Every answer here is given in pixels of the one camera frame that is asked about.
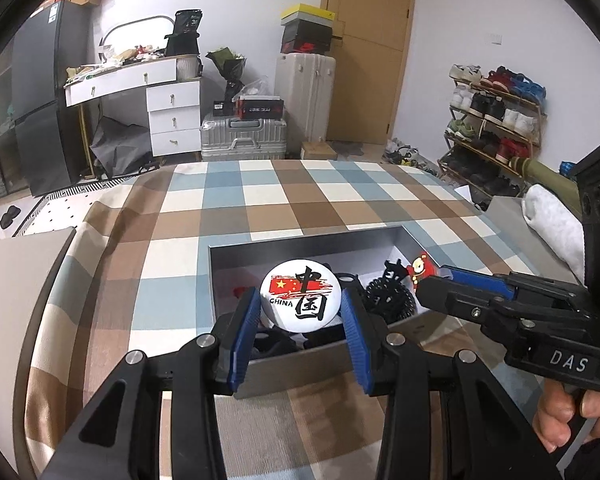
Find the right hand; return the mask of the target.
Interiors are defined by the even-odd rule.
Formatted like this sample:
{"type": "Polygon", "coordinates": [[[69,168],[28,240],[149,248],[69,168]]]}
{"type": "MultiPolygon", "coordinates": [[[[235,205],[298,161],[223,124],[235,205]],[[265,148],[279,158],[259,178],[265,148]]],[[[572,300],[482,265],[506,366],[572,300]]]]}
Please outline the right hand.
{"type": "Polygon", "coordinates": [[[571,438],[568,424],[575,414],[596,420],[584,442],[600,439],[600,392],[587,391],[577,404],[561,382],[545,379],[532,427],[547,452],[553,453],[568,443],[571,438]]]}

